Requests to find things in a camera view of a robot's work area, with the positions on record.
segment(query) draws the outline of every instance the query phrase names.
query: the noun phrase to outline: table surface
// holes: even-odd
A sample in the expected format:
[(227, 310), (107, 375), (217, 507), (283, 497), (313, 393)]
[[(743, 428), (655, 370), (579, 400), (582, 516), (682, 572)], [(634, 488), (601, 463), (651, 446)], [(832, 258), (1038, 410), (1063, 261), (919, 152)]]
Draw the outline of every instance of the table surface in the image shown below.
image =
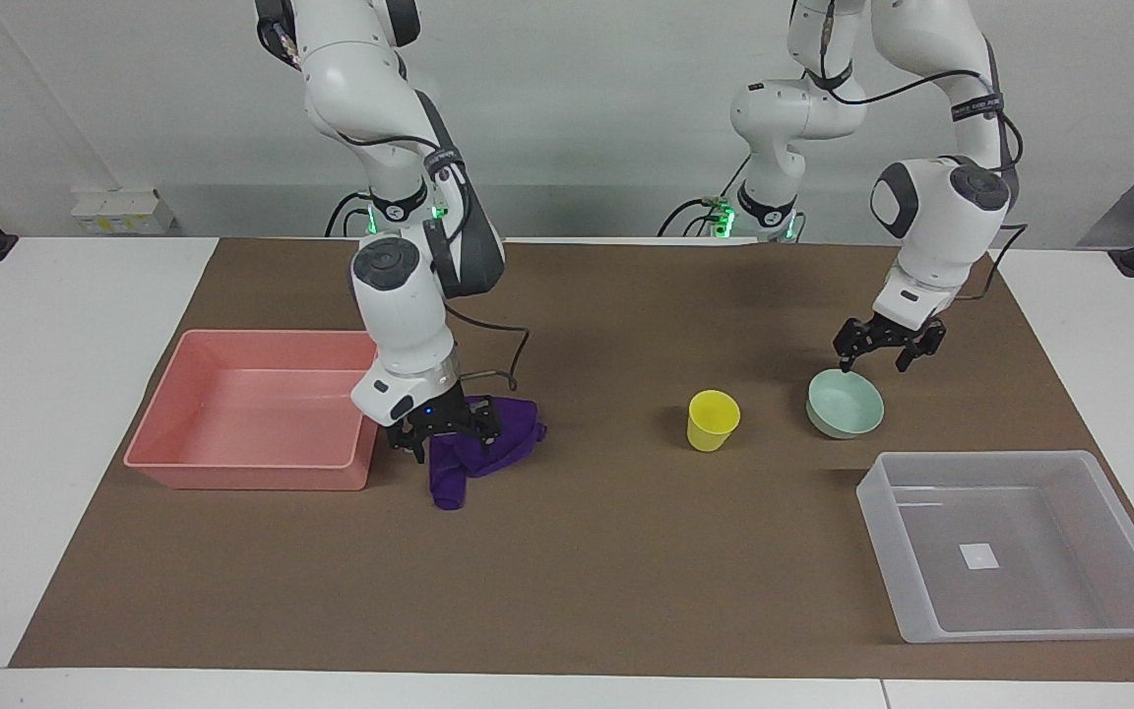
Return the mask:
[[(0, 264), (0, 704), (1134, 706), (1134, 685), (1081, 683), (2, 669), (214, 246), (31, 238)], [(1017, 251), (1002, 273), (1134, 504), (1134, 280), (1094, 252)]]

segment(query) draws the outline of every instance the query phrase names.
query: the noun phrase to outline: yellow cup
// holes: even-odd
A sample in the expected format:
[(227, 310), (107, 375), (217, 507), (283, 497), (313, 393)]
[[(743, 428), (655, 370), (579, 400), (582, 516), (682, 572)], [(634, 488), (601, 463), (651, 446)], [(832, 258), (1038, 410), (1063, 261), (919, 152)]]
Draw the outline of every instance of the yellow cup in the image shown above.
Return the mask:
[(719, 450), (742, 421), (743, 411), (733, 396), (716, 390), (699, 391), (689, 399), (689, 445), (702, 453)]

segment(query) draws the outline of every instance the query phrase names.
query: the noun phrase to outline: translucent storage tray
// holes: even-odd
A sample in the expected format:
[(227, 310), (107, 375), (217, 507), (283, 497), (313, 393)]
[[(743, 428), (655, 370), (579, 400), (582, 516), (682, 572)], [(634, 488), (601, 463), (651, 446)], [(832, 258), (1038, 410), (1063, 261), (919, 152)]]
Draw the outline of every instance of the translucent storage tray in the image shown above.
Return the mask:
[(856, 496), (905, 641), (1134, 638), (1134, 525), (1093, 455), (886, 453)]

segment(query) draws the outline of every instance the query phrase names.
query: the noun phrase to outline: light green bowl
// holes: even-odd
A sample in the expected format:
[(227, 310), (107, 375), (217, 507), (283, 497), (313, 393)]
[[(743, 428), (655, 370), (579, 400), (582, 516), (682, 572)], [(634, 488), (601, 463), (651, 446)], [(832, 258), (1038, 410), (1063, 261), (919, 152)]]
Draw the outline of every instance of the light green bowl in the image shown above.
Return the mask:
[(807, 417), (828, 437), (865, 434), (878, 428), (885, 413), (882, 395), (858, 373), (827, 370), (807, 385)]

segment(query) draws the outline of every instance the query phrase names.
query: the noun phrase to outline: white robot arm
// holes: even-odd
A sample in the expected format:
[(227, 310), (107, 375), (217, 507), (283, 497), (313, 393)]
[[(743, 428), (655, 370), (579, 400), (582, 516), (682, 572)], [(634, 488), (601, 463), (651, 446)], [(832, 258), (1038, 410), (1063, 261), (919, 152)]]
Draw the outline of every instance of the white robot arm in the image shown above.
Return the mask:
[[(737, 133), (751, 161), (737, 193), (739, 234), (787, 234), (804, 160), (790, 141), (840, 138), (858, 129), (865, 104), (850, 56), (865, 0), (795, 0), (788, 49), (804, 67), (796, 81), (746, 86), (734, 100)], [(991, 244), (1017, 196), (1005, 136), (996, 62), (967, 0), (873, 0), (878, 52), (948, 95), (958, 155), (904, 160), (874, 185), (870, 206), (902, 240), (868, 323), (847, 320), (833, 341), (841, 369), (881, 347), (900, 347), (900, 371), (932, 355), (946, 332), (937, 314), (953, 304), (973, 263)]]
[(491, 290), (503, 248), (440, 113), (392, 49), (418, 35), (414, 0), (257, 0), (257, 14), (262, 45), (303, 74), (312, 124), (370, 176), (380, 229), (361, 240), (349, 278), (378, 355), (353, 403), (420, 462), (432, 436), (496, 439), (490, 400), (469, 405), (463, 393), (445, 299)]

